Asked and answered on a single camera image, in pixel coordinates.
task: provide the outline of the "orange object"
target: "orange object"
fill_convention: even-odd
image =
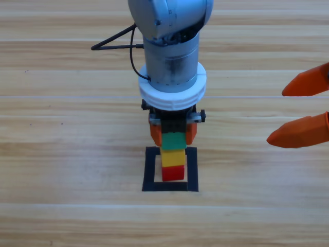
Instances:
[[[162,181],[175,181],[184,179],[185,166],[162,167]]]
[[[273,146],[302,148],[329,141],[328,112],[285,123],[267,139]]]
[[[153,141],[155,145],[161,147],[162,146],[162,133],[161,133],[161,125],[152,125],[150,123],[150,131]]]
[[[300,73],[282,91],[283,96],[312,96],[329,90],[329,63]]]
[[[186,144],[191,145],[196,136],[197,123],[188,123],[186,130]]]

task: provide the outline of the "cylindrical robot link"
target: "cylindrical robot link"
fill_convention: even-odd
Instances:
[[[159,46],[144,38],[147,74],[155,89],[177,93],[189,89],[196,82],[199,34],[191,40]]]

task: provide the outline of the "screw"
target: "screw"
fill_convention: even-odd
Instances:
[[[160,20],[155,20],[155,25],[156,26],[160,26],[162,24],[162,22]]]
[[[205,122],[206,121],[206,112],[205,110],[201,110],[201,122]]]

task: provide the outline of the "black cable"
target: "black cable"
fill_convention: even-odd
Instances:
[[[126,48],[137,48],[137,49],[144,49],[144,44],[136,44],[136,45],[113,45],[113,46],[104,46],[100,47],[97,50],[114,50],[114,49],[126,49]]]
[[[150,81],[151,78],[150,78],[149,76],[148,76],[148,77],[142,76],[142,75],[137,71],[137,69],[135,68],[135,65],[134,65],[134,60],[133,60],[133,48],[132,48],[132,46],[133,46],[133,39],[134,39],[134,34],[135,34],[136,24],[134,24],[134,25],[135,25],[135,27],[134,27],[133,30],[132,30],[132,37],[131,37],[131,39],[130,39],[130,62],[131,62],[131,64],[132,64],[132,67],[133,67],[134,71],[136,72],[136,74],[137,74],[139,77],[141,77],[141,78],[143,78],[143,79],[145,79],[145,80],[147,80],[147,81]]]
[[[137,26],[136,26],[136,24],[134,23],[134,24],[131,25],[130,27],[128,27],[128,28],[126,28],[125,30],[123,30],[123,31],[121,31],[121,32],[119,32],[119,33],[117,33],[116,35],[114,35],[114,36],[108,38],[107,40],[104,40],[104,41],[102,41],[102,42],[100,42],[100,43],[94,45],[94,46],[92,47],[92,50],[100,50],[100,48],[101,48],[103,45],[106,45],[106,44],[112,42],[113,40],[116,40],[117,38],[119,38],[119,37],[121,37],[121,36],[123,36],[123,35],[129,33],[130,31],[134,30],[136,27],[137,27]]]

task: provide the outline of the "yellow block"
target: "yellow block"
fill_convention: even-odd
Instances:
[[[162,167],[183,166],[186,162],[185,149],[163,151],[161,148]]]

